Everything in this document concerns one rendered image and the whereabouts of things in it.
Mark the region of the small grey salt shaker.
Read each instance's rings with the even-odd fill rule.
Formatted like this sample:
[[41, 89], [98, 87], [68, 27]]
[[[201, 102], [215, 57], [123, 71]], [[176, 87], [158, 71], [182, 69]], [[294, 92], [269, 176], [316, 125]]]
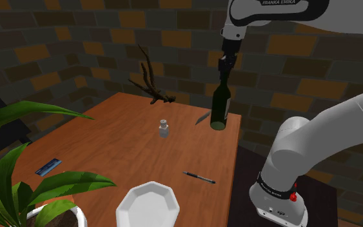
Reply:
[[159, 135], [163, 138], [167, 138], [169, 135], [169, 126], [165, 119], [160, 120]]

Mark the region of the brown wooden table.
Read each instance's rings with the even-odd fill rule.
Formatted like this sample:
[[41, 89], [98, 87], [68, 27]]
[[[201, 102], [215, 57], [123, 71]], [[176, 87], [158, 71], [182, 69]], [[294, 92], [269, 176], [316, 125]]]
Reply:
[[[36, 188], [35, 172], [53, 158], [53, 174], [93, 172], [112, 187], [74, 195], [88, 227], [116, 227], [115, 212], [128, 191], [150, 181], [172, 188], [180, 206], [175, 227], [227, 227], [241, 117], [229, 114], [216, 131], [205, 109], [179, 103], [150, 104], [149, 98], [118, 93], [28, 146], [18, 158], [14, 183]], [[169, 135], [159, 135], [165, 119]], [[190, 172], [214, 180], [210, 184]]]

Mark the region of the blue card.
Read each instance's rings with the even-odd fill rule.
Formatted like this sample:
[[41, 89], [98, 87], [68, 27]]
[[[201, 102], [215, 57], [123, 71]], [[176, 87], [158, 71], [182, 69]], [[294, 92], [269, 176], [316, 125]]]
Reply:
[[62, 163], [61, 160], [54, 158], [48, 163], [46, 163], [44, 166], [42, 166], [40, 169], [38, 169], [35, 172], [35, 174], [44, 177], [46, 174], [48, 174], [50, 171], [52, 171], [55, 167], [57, 167], [61, 163]]

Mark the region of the white octagonal plate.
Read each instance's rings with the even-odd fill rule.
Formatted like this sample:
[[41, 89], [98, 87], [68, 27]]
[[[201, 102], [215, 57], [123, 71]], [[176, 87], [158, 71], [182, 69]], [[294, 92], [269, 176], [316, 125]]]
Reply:
[[117, 227], [174, 227], [179, 212], [173, 190], [150, 181], [126, 194], [116, 209]]

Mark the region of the brown dried branch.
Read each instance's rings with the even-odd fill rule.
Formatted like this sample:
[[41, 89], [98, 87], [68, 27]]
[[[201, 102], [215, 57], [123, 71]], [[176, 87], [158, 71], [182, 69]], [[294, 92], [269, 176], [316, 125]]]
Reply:
[[151, 100], [150, 104], [155, 104], [158, 100], [162, 100], [164, 103], [175, 102], [176, 101], [176, 96], [162, 95], [161, 91], [156, 87], [155, 77], [154, 77], [154, 74], [153, 74], [153, 68], [152, 68], [150, 58], [149, 58], [148, 54], [142, 49], [142, 47], [140, 45], [138, 45], [138, 47], [141, 50], [141, 52], [144, 54], [144, 56], [146, 58], [147, 65], [148, 65], [148, 70], [146, 70], [146, 67], [144, 66], [144, 64], [141, 63], [141, 68], [142, 68], [142, 72], [143, 72], [143, 80], [144, 80], [144, 83], [145, 83], [146, 87], [132, 81], [131, 79], [129, 79], [129, 82], [134, 84], [136, 87], [140, 88], [145, 93], [151, 95], [152, 100]]

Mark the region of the grey knife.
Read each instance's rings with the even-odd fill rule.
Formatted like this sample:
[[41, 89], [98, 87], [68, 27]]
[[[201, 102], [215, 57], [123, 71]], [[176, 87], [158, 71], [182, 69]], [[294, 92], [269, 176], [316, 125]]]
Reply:
[[195, 125], [197, 125], [197, 124], [199, 124], [200, 122], [202, 122], [203, 120], [205, 120], [205, 118], [207, 118], [210, 114], [211, 114], [211, 110], [210, 110], [210, 111], [208, 111], [208, 112], [206, 112], [204, 115], [200, 116], [200, 117], [197, 119], [197, 121], [196, 121]]

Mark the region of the black pen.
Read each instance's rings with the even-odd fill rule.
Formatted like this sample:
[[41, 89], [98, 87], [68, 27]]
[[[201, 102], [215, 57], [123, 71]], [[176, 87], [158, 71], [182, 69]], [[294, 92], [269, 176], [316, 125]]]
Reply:
[[183, 172], [183, 173], [190, 176], [190, 177], [200, 179], [200, 180], [205, 181], [205, 182], [210, 183], [210, 184], [215, 184], [216, 183], [214, 180], [207, 179], [205, 177], [201, 177], [200, 175], [196, 175], [194, 173], [190, 173], [190, 172]]

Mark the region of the green plant in white pot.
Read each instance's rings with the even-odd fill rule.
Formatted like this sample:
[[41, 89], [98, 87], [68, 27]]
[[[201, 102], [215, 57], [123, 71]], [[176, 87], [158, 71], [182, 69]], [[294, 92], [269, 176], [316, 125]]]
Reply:
[[[88, 118], [59, 106], [21, 101], [0, 108], [0, 127], [32, 112], [62, 113]], [[16, 161], [27, 146], [24, 143], [14, 148], [0, 160], [0, 225], [26, 227], [28, 212], [39, 202], [115, 185], [110, 179], [91, 172], [63, 172], [53, 175], [45, 178], [35, 190], [24, 182], [13, 185], [12, 174]]]

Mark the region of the dark green glass bottle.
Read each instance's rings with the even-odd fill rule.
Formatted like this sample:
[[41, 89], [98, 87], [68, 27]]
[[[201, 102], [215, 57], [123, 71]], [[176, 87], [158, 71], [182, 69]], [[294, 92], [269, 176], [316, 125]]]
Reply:
[[228, 119], [231, 92], [228, 88], [228, 77], [223, 76], [221, 83], [213, 93], [210, 126], [214, 130], [223, 130]]

